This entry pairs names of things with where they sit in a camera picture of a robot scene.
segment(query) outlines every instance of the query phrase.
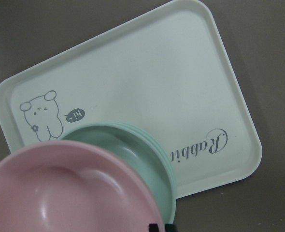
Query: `rectangular tray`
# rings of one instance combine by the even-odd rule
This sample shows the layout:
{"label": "rectangular tray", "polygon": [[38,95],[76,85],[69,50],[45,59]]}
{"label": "rectangular tray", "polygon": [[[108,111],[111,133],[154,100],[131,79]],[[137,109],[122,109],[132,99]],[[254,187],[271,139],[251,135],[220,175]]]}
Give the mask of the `rectangular tray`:
{"label": "rectangular tray", "polygon": [[106,120],[137,125],[163,145],[178,197],[243,179],[262,156],[212,14],[199,1],[171,1],[0,84],[11,152]]}

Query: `cartoon character's face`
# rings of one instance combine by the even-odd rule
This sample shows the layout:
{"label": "cartoon character's face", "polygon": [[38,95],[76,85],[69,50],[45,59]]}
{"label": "cartoon character's face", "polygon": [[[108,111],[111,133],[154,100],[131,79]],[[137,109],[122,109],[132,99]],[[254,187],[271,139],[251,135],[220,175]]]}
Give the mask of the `cartoon character's face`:
{"label": "cartoon character's face", "polygon": [[52,90],[20,105],[27,123],[40,141],[48,141],[51,137],[58,138],[63,132],[58,118],[56,96],[57,93]]}

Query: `dark brown surface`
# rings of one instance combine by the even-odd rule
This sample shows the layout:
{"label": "dark brown surface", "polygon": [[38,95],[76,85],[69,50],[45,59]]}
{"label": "dark brown surface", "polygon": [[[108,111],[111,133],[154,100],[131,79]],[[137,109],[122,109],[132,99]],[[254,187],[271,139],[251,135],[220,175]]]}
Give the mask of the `dark brown surface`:
{"label": "dark brown surface", "polygon": [[[167,0],[0,0],[0,82]],[[249,178],[177,201],[179,232],[285,232],[285,0],[203,0],[263,146]],[[9,150],[0,128],[0,160]]]}

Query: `mint green bowl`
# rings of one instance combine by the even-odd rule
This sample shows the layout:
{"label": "mint green bowl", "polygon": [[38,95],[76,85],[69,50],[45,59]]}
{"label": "mint green bowl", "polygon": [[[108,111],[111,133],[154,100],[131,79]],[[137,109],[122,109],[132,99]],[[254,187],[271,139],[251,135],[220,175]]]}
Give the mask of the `mint green bowl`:
{"label": "mint green bowl", "polygon": [[102,122],[78,128],[62,137],[105,148],[125,160],[142,177],[164,223],[173,223],[177,184],[171,162],[146,131],[123,122]]}

